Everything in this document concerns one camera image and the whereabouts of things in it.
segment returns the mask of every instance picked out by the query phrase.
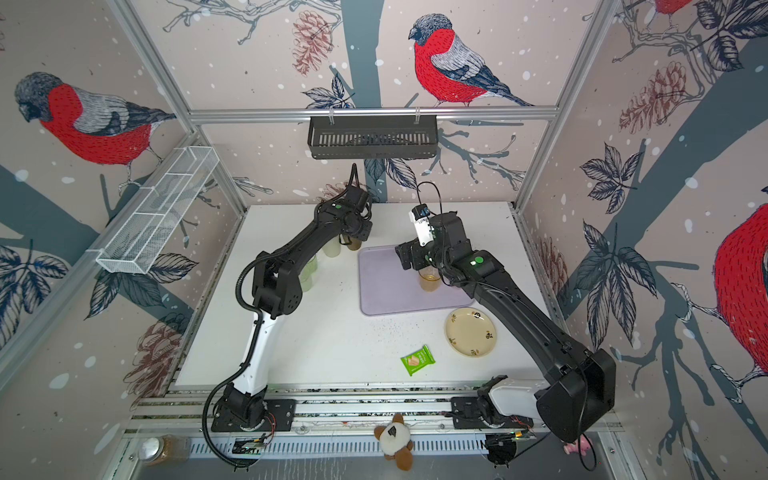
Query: stuffed toy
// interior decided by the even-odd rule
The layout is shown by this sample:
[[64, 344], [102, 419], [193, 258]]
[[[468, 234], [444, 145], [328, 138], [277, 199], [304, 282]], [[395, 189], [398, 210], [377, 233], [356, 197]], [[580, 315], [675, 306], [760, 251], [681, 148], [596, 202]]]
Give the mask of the stuffed toy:
[[386, 426], [377, 426], [373, 429], [373, 435], [382, 446], [384, 458], [394, 460], [397, 468], [406, 472], [413, 466], [413, 442], [411, 442], [411, 431], [403, 422], [402, 415], [396, 413], [392, 417], [392, 423]]

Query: green snack packet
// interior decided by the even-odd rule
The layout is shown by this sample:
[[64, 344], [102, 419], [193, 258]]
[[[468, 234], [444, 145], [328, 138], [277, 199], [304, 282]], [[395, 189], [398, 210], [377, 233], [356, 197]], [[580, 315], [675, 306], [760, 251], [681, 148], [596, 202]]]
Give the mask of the green snack packet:
[[427, 365], [434, 363], [435, 359], [432, 357], [432, 352], [429, 351], [429, 347], [424, 345], [420, 350], [406, 355], [400, 358], [402, 364], [406, 366], [408, 375], [413, 376], [414, 373], [423, 369]]

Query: plate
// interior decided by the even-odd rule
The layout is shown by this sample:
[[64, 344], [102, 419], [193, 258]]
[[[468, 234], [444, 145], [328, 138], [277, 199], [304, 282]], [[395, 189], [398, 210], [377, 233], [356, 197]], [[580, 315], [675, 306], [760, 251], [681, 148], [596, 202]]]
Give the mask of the plate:
[[496, 328], [488, 314], [474, 308], [456, 309], [445, 319], [445, 338], [464, 356], [487, 355], [496, 345]]

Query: white table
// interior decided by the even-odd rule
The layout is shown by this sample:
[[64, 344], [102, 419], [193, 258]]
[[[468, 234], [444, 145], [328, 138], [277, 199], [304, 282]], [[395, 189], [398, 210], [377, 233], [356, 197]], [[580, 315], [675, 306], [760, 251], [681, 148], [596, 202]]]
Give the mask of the white table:
[[[373, 229], [363, 247], [396, 245], [415, 238], [408, 212], [415, 204], [374, 204]], [[472, 246], [501, 261], [512, 279], [547, 312], [509, 207], [504, 202], [444, 204], [456, 210]], [[224, 267], [201, 321], [175, 389], [209, 389], [231, 375], [247, 348], [253, 314], [237, 304], [234, 285], [240, 271], [265, 250], [274, 251], [311, 220], [314, 205], [254, 205]], [[488, 309], [497, 331], [495, 348], [470, 358], [445, 338], [452, 309], [369, 317], [359, 307], [358, 252], [342, 247], [336, 258], [318, 252], [314, 286], [296, 311], [283, 319], [270, 388], [359, 388], [478, 385], [505, 374], [513, 379], [542, 378], [533, 359]], [[243, 297], [252, 302], [251, 273]], [[400, 357], [428, 345], [436, 364], [410, 377]]]

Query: white arm segment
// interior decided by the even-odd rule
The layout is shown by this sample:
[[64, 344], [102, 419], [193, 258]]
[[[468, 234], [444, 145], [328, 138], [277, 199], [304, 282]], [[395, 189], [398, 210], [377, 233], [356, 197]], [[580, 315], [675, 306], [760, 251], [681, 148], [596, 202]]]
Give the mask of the white arm segment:
[[[280, 333], [283, 327], [283, 317], [273, 319], [266, 313], [264, 315], [264, 323], [259, 331], [259, 338], [256, 341], [256, 348], [253, 350], [253, 357], [250, 359], [250, 365], [243, 372], [242, 375], [237, 377], [234, 381], [235, 388], [242, 393], [250, 393], [255, 395], [258, 392], [264, 390], [266, 387], [266, 380], [270, 371], [270, 361], [273, 358], [273, 352], [277, 341], [275, 337]], [[248, 337], [248, 344], [253, 341], [253, 334], [256, 332], [256, 320], [258, 316], [253, 314], [254, 324], [250, 329], [250, 337]], [[243, 361], [248, 355], [246, 351], [243, 355]]]

